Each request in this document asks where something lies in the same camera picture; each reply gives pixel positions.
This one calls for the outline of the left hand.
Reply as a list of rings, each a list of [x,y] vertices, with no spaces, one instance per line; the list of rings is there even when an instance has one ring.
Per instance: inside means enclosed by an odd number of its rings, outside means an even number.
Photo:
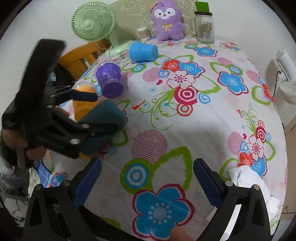
[[[28,147],[28,141],[25,137],[17,131],[9,130],[9,129],[2,129],[3,141],[5,145],[11,149],[16,148],[23,148],[26,149]],[[44,146],[38,146],[33,149],[27,149],[26,155],[30,160],[41,160],[47,152],[47,148]]]

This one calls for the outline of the right hand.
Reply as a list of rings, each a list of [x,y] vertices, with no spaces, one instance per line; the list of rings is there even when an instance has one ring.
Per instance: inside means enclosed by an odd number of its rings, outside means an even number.
[[[180,226],[176,226],[170,232],[170,241],[193,241],[193,239]]]

